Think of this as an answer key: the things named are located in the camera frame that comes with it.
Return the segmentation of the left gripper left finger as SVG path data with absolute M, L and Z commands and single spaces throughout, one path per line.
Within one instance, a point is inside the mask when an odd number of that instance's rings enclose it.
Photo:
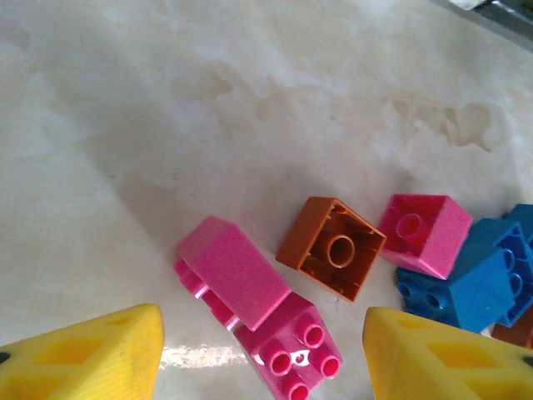
M 145 303 L 0 347 L 0 400 L 152 400 L 162 311 Z

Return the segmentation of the blue lego brick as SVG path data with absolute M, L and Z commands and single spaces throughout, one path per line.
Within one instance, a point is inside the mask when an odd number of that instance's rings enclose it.
M 501 324 L 511 328 L 533 305 L 533 205 L 517 204 L 505 215 L 505 222 L 512 222 L 511 234 L 501 245 L 514 255 L 514 267 L 510 269 L 521 278 L 521 292 L 516 294 L 516 304 L 509 310 Z
M 533 252 L 519 222 L 476 222 L 446 280 L 399 267 L 396 287 L 405 310 L 480 333 L 512 326 L 533 305 Z

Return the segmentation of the orange lego brick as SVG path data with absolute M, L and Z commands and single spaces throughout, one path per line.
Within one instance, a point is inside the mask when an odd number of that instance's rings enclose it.
M 533 349 L 533 306 L 512 327 L 496 324 L 491 336 L 506 343 Z
M 309 197 L 276 260 L 353 302 L 386 235 L 336 197 Z

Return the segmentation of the pink lego brick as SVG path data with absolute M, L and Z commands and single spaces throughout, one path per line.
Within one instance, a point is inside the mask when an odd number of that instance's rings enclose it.
M 276 400 L 307 400 L 342 365 L 320 313 L 294 292 L 256 331 L 242 326 L 234 336 Z
M 397 193 L 378 225 L 386 235 L 381 255 L 397 267 L 446 279 L 472 222 L 449 196 Z
M 201 299 L 228 331 L 256 331 L 291 289 L 233 222 L 210 216 L 177 244 L 174 265 L 182 286 Z

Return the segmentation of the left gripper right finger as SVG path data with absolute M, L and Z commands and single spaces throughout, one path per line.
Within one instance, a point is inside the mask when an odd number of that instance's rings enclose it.
M 375 400 L 533 400 L 533 350 L 387 307 L 362 333 Z

